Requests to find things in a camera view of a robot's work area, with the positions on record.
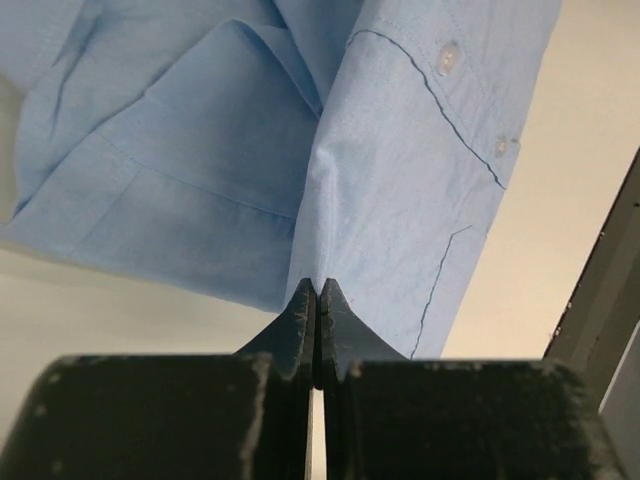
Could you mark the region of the light blue long sleeve shirt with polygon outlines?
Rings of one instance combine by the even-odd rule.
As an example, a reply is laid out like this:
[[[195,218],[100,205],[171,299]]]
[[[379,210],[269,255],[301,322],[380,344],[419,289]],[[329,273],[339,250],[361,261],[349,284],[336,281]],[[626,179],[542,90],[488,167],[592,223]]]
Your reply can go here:
[[[267,311],[338,282],[438,357],[557,1],[5,1],[24,94],[2,235]]]

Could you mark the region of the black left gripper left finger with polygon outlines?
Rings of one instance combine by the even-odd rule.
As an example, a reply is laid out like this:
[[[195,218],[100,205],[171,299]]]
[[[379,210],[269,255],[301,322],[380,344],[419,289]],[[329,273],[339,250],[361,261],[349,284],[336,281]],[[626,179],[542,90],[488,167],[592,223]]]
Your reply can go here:
[[[236,353],[256,379],[239,451],[243,479],[310,477],[316,307],[311,281],[301,280],[284,310]]]

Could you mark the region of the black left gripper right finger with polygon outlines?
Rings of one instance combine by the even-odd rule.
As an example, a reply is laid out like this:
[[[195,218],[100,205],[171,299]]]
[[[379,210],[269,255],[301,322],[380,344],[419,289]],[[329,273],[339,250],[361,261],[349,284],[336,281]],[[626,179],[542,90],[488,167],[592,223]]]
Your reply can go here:
[[[329,479],[358,479],[359,431],[351,371],[367,361],[404,361],[351,310],[338,282],[328,279],[318,300],[318,388],[324,392]]]

